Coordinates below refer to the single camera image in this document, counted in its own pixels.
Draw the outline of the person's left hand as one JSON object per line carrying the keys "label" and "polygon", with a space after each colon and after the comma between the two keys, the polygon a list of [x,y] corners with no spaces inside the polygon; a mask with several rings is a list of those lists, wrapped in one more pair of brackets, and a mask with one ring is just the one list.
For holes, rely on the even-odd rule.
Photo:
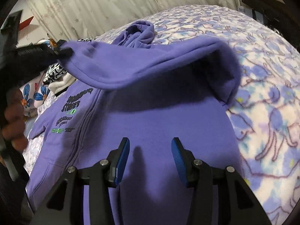
{"label": "person's left hand", "polygon": [[26,125],[23,121],[24,107],[21,104],[23,99],[20,89],[14,88],[8,95],[8,106],[4,111],[7,124],[2,129],[5,140],[11,141],[12,146],[19,152],[27,148],[28,140],[24,135]]}

